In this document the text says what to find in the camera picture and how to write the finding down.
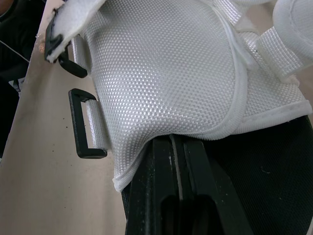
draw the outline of black plastic frame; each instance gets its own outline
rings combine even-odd
[[[83,90],[72,89],[68,92],[70,110],[72,114],[73,129],[76,143],[76,152],[80,158],[101,159],[107,156],[107,151],[97,148],[88,148],[85,123],[81,102],[96,98]]]

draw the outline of black plastic buckle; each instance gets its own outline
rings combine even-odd
[[[58,10],[54,10],[55,15],[51,22],[49,23],[46,31],[45,31],[45,60],[47,60],[47,57],[57,48],[61,42],[63,41],[64,37],[63,35],[59,34],[57,37],[52,38],[52,30],[54,27],[54,19],[57,16]],[[61,53],[61,55],[58,57],[59,63],[66,71],[73,74],[74,76],[84,78],[88,75],[88,72],[86,69],[81,67],[80,65],[74,63],[73,61],[70,61],[68,59],[68,50],[67,47],[65,48],[65,51]]]
[[[68,92],[70,110],[74,128],[76,152],[80,158],[101,159],[107,156],[107,151],[97,148],[88,148],[84,117],[81,102],[96,98],[83,90],[73,89]]]

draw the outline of white webbing strap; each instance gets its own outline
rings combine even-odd
[[[312,64],[308,58],[287,48],[274,27],[260,36],[257,48],[273,72],[284,83],[298,84],[292,75]]]
[[[100,103],[96,100],[86,101],[87,116],[91,128],[91,137],[94,148],[111,149],[111,142],[106,130],[106,123]]]
[[[214,0],[214,5],[223,11],[232,25],[235,25],[248,10],[248,7],[240,6],[233,0]]]
[[[91,72],[91,57],[90,51],[85,40],[77,35],[71,40],[74,62],[87,70],[88,74]]]

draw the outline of white fabric edge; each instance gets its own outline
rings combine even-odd
[[[68,18],[68,23],[72,24],[72,27],[70,31],[64,32],[63,31],[63,22],[60,22],[58,20],[60,15],[56,15],[54,19],[54,26],[52,28],[52,37],[55,38],[59,34],[63,36],[62,42],[52,51],[50,55],[47,56],[47,61],[50,63],[53,63],[59,55],[65,51],[65,48],[67,47],[68,43],[72,38],[74,38],[77,34],[80,33],[80,31],[87,26],[87,24],[90,22],[92,17],[95,15],[95,13],[99,10],[99,8],[106,2],[106,0],[94,0],[94,2],[90,0],[85,0],[86,2],[89,2],[90,8],[89,9],[81,9],[85,11],[85,14],[82,15],[80,18],[81,24],[77,24],[75,20],[71,19],[72,14],[77,14],[77,12],[80,12],[80,10],[72,9],[71,4],[72,2],[75,2],[76,0],[69,0],[66,3],[64,3],[61,7],[63,8],[62,11],[59,14],[66,15]]]
[[[274,27],[284,44],[294,51],[313,59],[313,40],[298,32],[292,21],[292,7],[296,0],[278,0],[274,7]]]
[[[233,134],[242,134],[256,131],[291,121],[312,113],[312,107],[308,100],[288,104],[263,113],[249,116],[243,119],[237,130]]]

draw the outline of white padded fabric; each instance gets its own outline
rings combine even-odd
[[[57,11],[52,27],[52,39],[62,35],[63,40],[47,60],[51,63],[65,50],[70,40],[75,37],[91,20],[106,0],[68,0]]]
[[[112,142],[116,190],[131,181],[153,137],[220,139],[241,122],[246,69],[210,6],[112,0],[82,35]]]
[[[259,68],[248,71],[246,111],[234,134],[275,126],[312,113],[298,85],[280,82],[260,55],[256,49],[259,36],[253,32],[240,33],[240,36]]]
[[[241,6],[214,5],[111,0],[81,32],[100,104],[89,101],[88,116],[93,129],[104,126],[93,138],[111,140],[116,190],[131,181],[140,151],[155,136],[215,140],[312,112],[298,87],[281,83],[259,54],[258,35],[242,25],[240,36],[234,33],[230,24],[238,25]]]
[[[294,83],[299,86],[299,81],[294,74],[306,68],[312,61],[301,54],[295,54],[287,48],[275,27],[263,33],[257,40],[257,48],[267,64],[283,83]]]
[[[273,13],[274,27],[295,54],[313,60],[313,1],[278,0]]]

